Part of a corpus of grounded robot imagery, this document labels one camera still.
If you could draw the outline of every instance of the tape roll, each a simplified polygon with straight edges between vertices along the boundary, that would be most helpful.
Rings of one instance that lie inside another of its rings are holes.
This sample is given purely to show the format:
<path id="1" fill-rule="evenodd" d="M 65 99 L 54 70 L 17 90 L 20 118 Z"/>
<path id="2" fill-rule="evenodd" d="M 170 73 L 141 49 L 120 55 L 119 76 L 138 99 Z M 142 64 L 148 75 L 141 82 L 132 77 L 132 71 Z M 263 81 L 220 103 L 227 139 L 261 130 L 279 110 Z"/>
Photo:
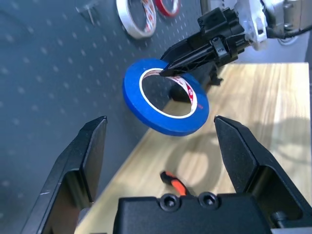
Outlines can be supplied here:
<path id="1" fill-rule="evenodd" d="M 169 11 L 164 3 L 163 0 L 155 0 L 155 4 L 158 8 L 158 10 L 165 16 L 170 16 L 173 17 L 175 16 L 178 12 L 179 12 L 179 8 L 180 8 L 180 0 L 173 0 L 173 6 L 172 6 L 172 10 Z"/>
<path id="2" fill-rule="evenodd" d="M 159 74 L 167 63 L 154 59 L 142 59 L 131 65 L 123 81 L 123 95 L 130 110 L 146 125 L 163 134 L 186 136 L 197 131 L 207 120 L 209 105 L 204 90 L 189 74 L 168 77 L 188 93 L 191 111 L 184 116 L 173 116 L 157 109 L 145 96 L 142 81 Z"/>
<path id="3" fill-rule="evenodd" d="M 156 29 L 156 11 L 152 0 L 141 0 L 145 14 L 146 24 L 143 30 L 140 30 L 133 21 L 128 0 L 116 0 L 119 18 L 125 27 L 127 33 L 135 39 L 148 38 Z"/>

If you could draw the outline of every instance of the white tape roll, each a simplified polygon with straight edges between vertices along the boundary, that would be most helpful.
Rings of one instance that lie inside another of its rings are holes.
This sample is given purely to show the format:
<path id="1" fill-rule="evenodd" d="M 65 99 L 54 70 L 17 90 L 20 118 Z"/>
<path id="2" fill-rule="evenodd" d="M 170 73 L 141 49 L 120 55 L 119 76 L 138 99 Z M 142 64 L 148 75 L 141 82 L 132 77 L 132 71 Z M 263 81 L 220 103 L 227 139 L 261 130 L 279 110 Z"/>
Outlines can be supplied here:
<path id="1" fill-rule="evenodd" d="M 133 21 L 128 0 L 116 0 L 119 18 L 127 33 L 135 39 L 148 38 L 156 29 L 156 11 L 153 0 L 141 0 L 141 2 L 146 14 L 146 25 L 143 30 L 140 30 Z"/>

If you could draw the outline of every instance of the gray pegboard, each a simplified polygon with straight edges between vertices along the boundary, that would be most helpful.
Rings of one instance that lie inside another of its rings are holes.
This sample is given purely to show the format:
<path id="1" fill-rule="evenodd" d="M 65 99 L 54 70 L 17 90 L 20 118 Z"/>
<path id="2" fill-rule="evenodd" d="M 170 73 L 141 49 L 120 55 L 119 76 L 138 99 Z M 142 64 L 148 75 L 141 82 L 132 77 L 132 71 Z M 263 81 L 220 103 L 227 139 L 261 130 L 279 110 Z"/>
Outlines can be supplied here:
<path id="1" fill-rule="evenodd" d="M 123 101 L 126 69 L 199 29 L 199 0 L 182 0 L 175 18 L 158 13 L 155 34 L 144 40 L 126 34 L 114 0 L 96 10 L 93 26 L 74 1 L 0 3 L 0 233 L 19 233 L 58 155 L 101 115 L 108 129 L 98 193 L 105 188 L 147 130 Z M 158 88 L 161 107 L 166 85 Z"/>

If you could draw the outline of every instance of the cable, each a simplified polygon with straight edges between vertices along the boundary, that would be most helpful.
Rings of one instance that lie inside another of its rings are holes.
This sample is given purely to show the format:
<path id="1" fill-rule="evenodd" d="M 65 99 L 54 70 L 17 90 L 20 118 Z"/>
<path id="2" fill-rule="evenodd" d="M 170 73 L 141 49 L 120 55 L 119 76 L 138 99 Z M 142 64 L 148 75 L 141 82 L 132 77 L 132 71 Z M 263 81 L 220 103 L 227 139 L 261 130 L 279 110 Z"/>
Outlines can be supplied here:
<path id="1" fill-rule="evenodd" d="M 308 31 L 311 31 L 312 25 L 306 27 L 305 29 L 299 30 L 298 32 L 294 32 L 294 33 L 278 34 L 278 33 L 274 32 L 274 30 L 270 27 L 267 27 L 266 30 L 267 30 L 268 38 L 286 39 L 286 38 L 293 38 L 295 36 L 299 36 L 301 34 L 308 32 Z"/>

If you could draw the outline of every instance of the robotic arm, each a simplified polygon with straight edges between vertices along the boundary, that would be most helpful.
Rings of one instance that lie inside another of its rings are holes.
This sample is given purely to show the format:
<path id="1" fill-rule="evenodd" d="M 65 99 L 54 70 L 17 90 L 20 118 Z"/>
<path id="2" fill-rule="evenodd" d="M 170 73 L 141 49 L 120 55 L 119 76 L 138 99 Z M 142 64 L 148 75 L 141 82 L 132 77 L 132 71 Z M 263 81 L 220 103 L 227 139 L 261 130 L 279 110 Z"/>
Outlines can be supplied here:
<path id="1" fill-rule="evenodd" d="M 301 35 L 312 29 L 309 6 L 309 0 L 238 0 L 234 9 L 210 11 L 198 19 L 198 33 L 164 53 L 161 59 L 168 66 L 160 75 L 182 75 L 208 62 L 221 67 L 248 46 L 261 50 L 268 38 Z"/>

